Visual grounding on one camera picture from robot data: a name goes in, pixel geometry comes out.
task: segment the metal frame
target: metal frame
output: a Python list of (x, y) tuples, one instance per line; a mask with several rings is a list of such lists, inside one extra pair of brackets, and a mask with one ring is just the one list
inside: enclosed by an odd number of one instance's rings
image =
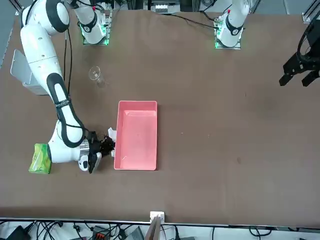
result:
[(320, 0), (314, 0), (302, 13), (303, 23), (310, 23), (318, 11), (320, 11)]
[(251, 11), (250, 11), (251, 14), (254, 14), (256, 12), (257, 8), (259, 7), (260, 2), (261, 2), (261, 0), (256, 0), (255, 4), (251, 8)]
[[(123, 224), (123, 225), (150, 225), (149, 221), (116, 221), (116, 220), (95, 220), (95, 219), (80, 219), (80, 218), (19, 218), (19, 217), (0, 217), (0, 222), (32, 222), (32, 221), (44, 221), (44, 222), (54, 222), (61, 221), (63, 223), (78, 223), (78, 224)], [(203, 228), (225, 228), (225, 229), (234, 229), (234, 228), (243, 228), (249, 229), (253, 225), (247, 224), (203, 224), (203, 223), (179, 223), (179, 222), (165, 222), (162, 223), (163, 226), (181, 226), (181, 227), (203, 227)], [(271, 225), (255, 225), (259, 230), (266, 227), (274, 228), (275, 231), (288, 231), (288, 228), (299, 228), (298, 226), (271, 226)], [(320, 233), (320, 228), (300, 228), (300, 232), (308, 233)]]

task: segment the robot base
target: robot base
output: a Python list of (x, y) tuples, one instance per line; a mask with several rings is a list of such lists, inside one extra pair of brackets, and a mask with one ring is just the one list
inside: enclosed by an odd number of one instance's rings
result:
[(223, 45), (221, 43), (221, 41), (218, 39), (218, 35), (220, 35), (221, 29), (223, 27), (223, 20), (222, 19), (223, 19), (223, 15), (221, 15), (218, 18), (214, 19), (214, 26), (219, 28), (219, 30), (216, 30), (216, 29), (214, 30), (214, 48), (215, 49), (236, 49), (236, 50), (240, 50), (241, 49), (241, 35), (240, 35), (238, 43), (233, 47), (228, 47), (228, 46)]
[(109, 44), (113, 10), (109, 9), (108, 11), (109, 11), (109, 16), (106, 13), (103, 13), (101, 15), (102, 16), (102, 24), (100, 25), (100, 27), (101, 27), (101, 32), (103, 34), (105, 34), (105, 37), (103, 37), (101, 39), (101, 41), (99, 41), (98, 43), (91, 44), (86, 40), (86, 38), (84, 37), (84, 33), (82, 32), (83, 45), (102, 45), (102, 46), (104, 45), (104, 46), (107, 46)]

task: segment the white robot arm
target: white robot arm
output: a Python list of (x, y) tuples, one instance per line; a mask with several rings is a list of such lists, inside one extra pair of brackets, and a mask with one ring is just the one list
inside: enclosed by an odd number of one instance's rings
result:
[(222, 16), (223, 25), (217, 36), (223, 45), (232, 48), (238, 43), (249, 10), (248, 0), (232, 0), (230, 12)]
[(53, 163), (78, 161), (80, 169), (92, 173), (115, 145), (108, 136), (98, 141), (95, 132), (89, 132), (86, 138), (86, 128), (77, 117), (68, 95), (50, 37), (68, 29), (68, 11), (59, 0), (39, 0), (21, 13), (21, 21), (20, 36), (25, 57), (35, 79), (55, 104), (58, 116), (48, 143), (48, 155)]
[(94, 11), (90, 0), (67, 0), (69, 6), (74, 9), (76, 17), (79, 20), (80, 27), (84, 38), (89, 44), (99, 43), (105, 36), (106, 31), (103, 31), (102, 25), (106, 24), (103, 21), (104, 14), (100, 11)]

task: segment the pink tray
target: pink tray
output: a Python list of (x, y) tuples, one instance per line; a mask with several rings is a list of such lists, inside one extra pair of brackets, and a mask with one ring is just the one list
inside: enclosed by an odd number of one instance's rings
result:
[(120, 101), (114, 169), (156, 170), (157, 102)]

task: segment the floor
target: floor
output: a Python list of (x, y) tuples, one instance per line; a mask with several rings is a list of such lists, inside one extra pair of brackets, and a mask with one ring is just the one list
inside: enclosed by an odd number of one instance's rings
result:
[[(0, 238), (7, 238), (12, 231), (19, 225), (21, 225), (23, 228), (28, 226), (32, 221), (29, 222), (6, 222), (0, 226)], [(80, 227), (80, 236), (82, 238), (87, 237), (89, 239), (92, 236), (92, 232), (90, 229), (83, 223), (76, 223), (77, 226)], [(93, 227), (95, 224), (88, 223), (89, 227)], [(100, 227), (108, 228), (109, 226), (107, 224), (97, 224)], [(122, 225), (121, 228), (125, 229), (129, 225)], [(125, 234), (128, 236), (131, 232), (133, 232), (138, 225), (130, 226), (126, 231)], [(43, 227), (40, 226), (38, 232), (40, 233), (42, 231)], [(142, 231), (142, 234), (146, 236), (146, 233), (148, 231), (147, 225), (140, 225), (140, 229)], [(163, 226), (164, 232), (160, 232), (160, 240), (171, 240), (175, 239), (176, 231), (173, 226), (170, 225), (164, 225)], [(178, 233), (180, 238), (187, 238), (187, 237), (194, 237), (196, 240), (211, 240), (212, 239), (212, 233), (213, 228), (208, 226), (178, 226)], [(303, 232), (301, 229), (301, 232), (295, 232), (295, 231), (288, 231), (287, 228), (286, 231), (283, 230), (273, 230), (270, 235), (261, 237), (262, 240), (298, 240), (299, 238), (303, 238), (305, 240), (320, 240), (320, 233), (315, 232)], [(41, 235), (39, 235), (39, 239), (43, 239), (45, 236), (45, 232), (43, 231)], [(265, 234), (268, 231), (267, 230), (260, 230), (260, 234)], [(52, 228), (50, 231), (52, 237), (55, 240), (73, 240), (79, 238), (76, 230), (74, 229), (73, 223), (63, 223), (62, 227), (59, 227), (56, 225)], [(31, 236), (32, 240), (37, 239), (37, 226), (35, 225), (29, 232), (29, 235)], [(239, 228), (223, 228), (223, 227), (215, 227), (214, 229), (214, 240), (258, 240), (258, 237), (253, 236), (250, 234), (248, 229), (239, 229)]]

